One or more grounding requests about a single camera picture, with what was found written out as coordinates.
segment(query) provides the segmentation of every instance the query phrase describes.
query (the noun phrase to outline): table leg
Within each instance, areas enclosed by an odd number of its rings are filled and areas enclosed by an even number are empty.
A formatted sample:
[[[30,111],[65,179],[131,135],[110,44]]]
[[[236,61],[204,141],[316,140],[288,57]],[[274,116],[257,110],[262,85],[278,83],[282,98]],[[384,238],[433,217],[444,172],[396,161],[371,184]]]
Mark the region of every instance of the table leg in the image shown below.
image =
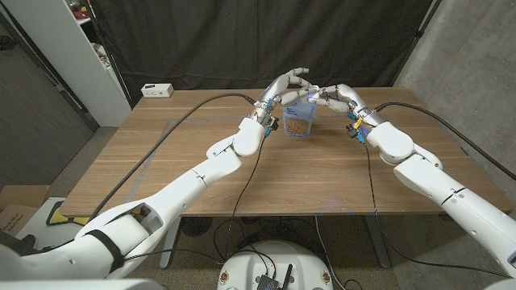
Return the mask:
[[[377,254],[378,263],[380,267],[386,269],[390,267],[390,259],[385,246],[385,241],[381,235],[380,227],[377,223],[377,218],[373,215],[364,216],[365,224],[368,227],[369,237],[371,238],[372,247]]]
[[[181,217],[178,217],[172,224],[170,224],[169,230],[167,231],[167,235],[164,238],[163,250],[173,249],[176,244],[177,233],[179,232],[179,223],[181,222]],[[170,266],[170,262],[172,260],[172,252],[165,252],[161,254],[160,259],[160,268],[166,269]]]

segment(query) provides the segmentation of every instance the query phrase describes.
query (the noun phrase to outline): white power strip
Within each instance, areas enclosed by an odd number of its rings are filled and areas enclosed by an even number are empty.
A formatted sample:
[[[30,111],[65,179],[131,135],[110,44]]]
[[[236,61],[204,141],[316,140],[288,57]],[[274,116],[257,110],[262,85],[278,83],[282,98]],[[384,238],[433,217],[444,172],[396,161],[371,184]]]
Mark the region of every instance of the white power strip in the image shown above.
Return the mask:
[[[173,91],[172,84],[145,84],[142,88],[144,97],[170,97]]]

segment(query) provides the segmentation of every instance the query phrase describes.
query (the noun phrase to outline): white cabinet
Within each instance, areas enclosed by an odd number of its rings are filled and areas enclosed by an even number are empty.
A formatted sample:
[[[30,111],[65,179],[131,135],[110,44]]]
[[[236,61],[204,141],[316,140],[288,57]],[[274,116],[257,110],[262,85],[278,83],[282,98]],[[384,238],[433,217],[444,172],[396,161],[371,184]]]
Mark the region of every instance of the white cabinet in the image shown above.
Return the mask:
[[[120,126],[131,107],[65,1],[2,1],[98,125]]]

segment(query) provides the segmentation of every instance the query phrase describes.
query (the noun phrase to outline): blue tape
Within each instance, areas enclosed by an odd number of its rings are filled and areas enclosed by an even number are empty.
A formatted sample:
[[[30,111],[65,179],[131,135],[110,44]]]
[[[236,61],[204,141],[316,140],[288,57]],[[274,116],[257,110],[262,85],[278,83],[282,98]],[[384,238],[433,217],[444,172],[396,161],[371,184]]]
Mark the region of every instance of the blue tape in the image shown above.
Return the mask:
[[[356,136],[356,139],[358,140],[358,142],[365,144],[365,139],[364,139],[364,136],[362,136],[362,134],[359,134],[358,136]]]
[[[347,112],[347,117],[354,121],[358,120],[358,118],[352,112]]]

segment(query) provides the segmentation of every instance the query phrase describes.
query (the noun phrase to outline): plastic container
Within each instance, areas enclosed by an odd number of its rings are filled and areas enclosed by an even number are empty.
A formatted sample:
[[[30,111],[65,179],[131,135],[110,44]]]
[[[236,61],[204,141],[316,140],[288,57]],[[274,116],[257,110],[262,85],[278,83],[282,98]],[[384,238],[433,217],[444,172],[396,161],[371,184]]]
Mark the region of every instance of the plastic container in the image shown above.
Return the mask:
[[[306,137],[310,134],[317,105],[296,101],[283,108],[283,131],[288,136]]]

